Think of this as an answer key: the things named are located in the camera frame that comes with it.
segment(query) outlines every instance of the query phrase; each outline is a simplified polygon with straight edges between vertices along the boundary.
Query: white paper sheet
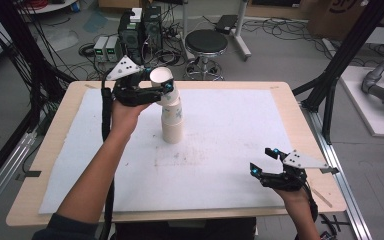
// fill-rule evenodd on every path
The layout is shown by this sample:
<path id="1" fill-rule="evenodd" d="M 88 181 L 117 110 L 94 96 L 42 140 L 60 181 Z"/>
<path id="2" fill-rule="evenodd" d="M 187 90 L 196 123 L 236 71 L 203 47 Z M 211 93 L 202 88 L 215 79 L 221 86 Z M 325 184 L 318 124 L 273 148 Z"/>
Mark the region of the white paper sheet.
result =
<path id="1" fill-rule="evenodd" d="M 140 115 L 115 176 L 114 211 L 282 206 L 249 173 L 249 162 L 281 171 L 264 148 L 292 150 L 270 91 L 182 89 L 180 96 L 184 138 L 178 144 L 162 140 L 161 106 Z M 101 109 L 100 90 L 88 90 L 39 213 L 56 211 L 102 144 Z"/>

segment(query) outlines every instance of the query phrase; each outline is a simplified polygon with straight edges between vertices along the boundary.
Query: cardboard box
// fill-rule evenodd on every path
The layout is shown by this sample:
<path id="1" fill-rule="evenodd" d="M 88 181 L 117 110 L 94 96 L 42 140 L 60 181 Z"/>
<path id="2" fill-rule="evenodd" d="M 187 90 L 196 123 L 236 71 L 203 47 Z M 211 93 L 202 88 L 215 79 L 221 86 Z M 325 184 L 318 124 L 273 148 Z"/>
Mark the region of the cardboard box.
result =
<path id="1" fill-rule="evenodd" d="M 311 12 L 317 5 L 318 0 L 301 0 L 299 9 L 303 12 Z"/>
<path id="2" fill-rule="evenodd" d="M 307 29 L 311 35 L 344 40 L 365 9 L 362 0 L 319 0 L 314 6 Z"/>

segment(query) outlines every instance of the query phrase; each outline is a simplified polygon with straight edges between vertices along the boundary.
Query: white cup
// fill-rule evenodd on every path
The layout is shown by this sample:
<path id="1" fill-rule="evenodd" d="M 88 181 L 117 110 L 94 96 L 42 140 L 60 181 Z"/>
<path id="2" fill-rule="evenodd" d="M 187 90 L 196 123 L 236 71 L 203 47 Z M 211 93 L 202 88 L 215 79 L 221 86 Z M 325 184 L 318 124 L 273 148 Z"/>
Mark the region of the white cup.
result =
<path id="1" fill-rule="evenodd" d="M 183 113 L 180 97 L 174 103 L 162 107 L 161 122 L 168 125 L 176 125 L 182 120 Z"/>
<path id="2" fill-rule="evenodd" d="M 165 124 L 161 122 L 163 129 L 163 140 L 167 143 L 175 144 L 183 138 L 183 121 L 175 125 Z"/>
<path id="3" fill-rule="evenodd" d="M 161 86 L 161 83 L 173 79 L 173 74 L 171 74 L 170 69 L 166 67 L 158 67 L 151 71 L 149 78 L 151 79 L 153 87 L 159 87 Z M 179 91 L 177 90 L 176 84 L 173 82 L 173 91 L 161 96 L 161 101 L 158 101 L 157 104 L 161 106 L 170 105 L 174 103 L 178 97 Z"/>

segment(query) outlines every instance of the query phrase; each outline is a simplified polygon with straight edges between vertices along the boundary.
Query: black stool seat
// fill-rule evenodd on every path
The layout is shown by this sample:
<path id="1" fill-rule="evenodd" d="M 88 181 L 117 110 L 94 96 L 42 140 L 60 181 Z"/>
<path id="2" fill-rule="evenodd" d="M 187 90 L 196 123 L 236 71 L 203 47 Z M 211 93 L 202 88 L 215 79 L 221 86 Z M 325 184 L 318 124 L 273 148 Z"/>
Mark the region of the black stool seat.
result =
<path id="1" fill-rule="evenodd" d="M 215 54 L 227 47 L 227 39 L 220 33 L 209 30 L 196 30 L 186 36 L 186 47 L 192 53 Z"/>

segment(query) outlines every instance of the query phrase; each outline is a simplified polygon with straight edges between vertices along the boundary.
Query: sleeve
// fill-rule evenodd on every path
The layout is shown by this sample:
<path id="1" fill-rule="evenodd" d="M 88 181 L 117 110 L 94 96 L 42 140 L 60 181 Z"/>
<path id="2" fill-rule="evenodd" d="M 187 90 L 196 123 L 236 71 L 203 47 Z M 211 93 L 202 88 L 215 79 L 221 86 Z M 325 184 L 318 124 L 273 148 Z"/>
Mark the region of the sleeve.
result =
<path id="1" fill-rule="evenodd" d="M 95 240 L 95 231 L 98 224 L 79 222 L 54 213 L 45 229 L 37 231 L 33 240 L 71 239 Z"/>

